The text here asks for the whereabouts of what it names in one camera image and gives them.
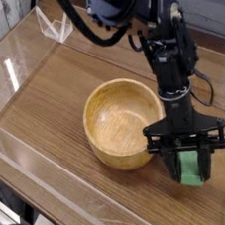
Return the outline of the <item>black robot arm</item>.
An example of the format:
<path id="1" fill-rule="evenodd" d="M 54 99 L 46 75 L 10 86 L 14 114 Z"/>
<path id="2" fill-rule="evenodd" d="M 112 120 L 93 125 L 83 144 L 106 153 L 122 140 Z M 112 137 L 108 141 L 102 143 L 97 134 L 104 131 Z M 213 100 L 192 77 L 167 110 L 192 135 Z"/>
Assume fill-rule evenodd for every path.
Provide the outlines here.
<path id="1" fill-rule="evenodd" d="M 147 126 L 149 153 L 160 154 L 171 179 L 199 186 L 211 177 L 211 155 L 225 149 L 225 121 L 199 113 L 192 105 L 195 94 L 192 75 L 207 80 L 196 69 L 196 43 L 186 27 L 184 12 L 177 0 L 86 0 L 87 14 L 98 26 L 115 29 L 108 39 L 97 36 L 69 0 L 57 0 L 72 24 L 92 43 L 109 47 L 133 29 L 135 21 L 140 43 L 131 44 L 143 53 L 157 78 L 158 94 L 164 103 L 165 118 Z"/>

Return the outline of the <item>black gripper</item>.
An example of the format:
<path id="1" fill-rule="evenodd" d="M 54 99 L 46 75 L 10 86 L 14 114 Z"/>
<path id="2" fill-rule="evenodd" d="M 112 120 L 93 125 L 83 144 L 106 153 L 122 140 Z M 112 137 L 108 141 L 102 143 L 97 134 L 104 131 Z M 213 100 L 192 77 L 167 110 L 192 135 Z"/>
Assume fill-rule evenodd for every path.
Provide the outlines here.
<path id="1" fill-rule="evenodd" d="M 199 113 L 192 106 L 190 95 L 176 101 L 165 101 L 166 116 L 143 130 L 149 153 L 163 155 L 171 179 L 180 183 L 180 151 L 198 151 L 201 178 L 211 177 L 211 156 L 215 149 L 225 149 L 225 121 L 216 116 Z"/>

